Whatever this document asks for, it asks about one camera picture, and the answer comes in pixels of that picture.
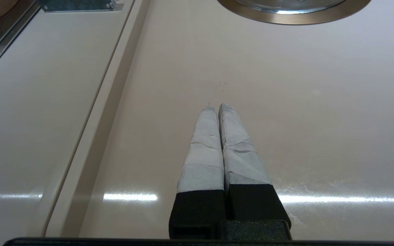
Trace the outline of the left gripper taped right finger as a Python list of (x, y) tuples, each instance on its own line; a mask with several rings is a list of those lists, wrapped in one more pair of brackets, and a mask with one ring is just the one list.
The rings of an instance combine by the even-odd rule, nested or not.
[(222, 240), (290, 240), (291, 221), (236, 110), (219, 109), (226, 182)]

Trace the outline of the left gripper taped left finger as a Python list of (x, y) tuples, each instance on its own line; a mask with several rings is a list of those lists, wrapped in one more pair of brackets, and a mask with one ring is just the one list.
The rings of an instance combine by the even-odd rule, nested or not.
[(213, 107), (199, 114), (169, 218), (170, 239), (215, 239), (225, 220), (225, 169)]

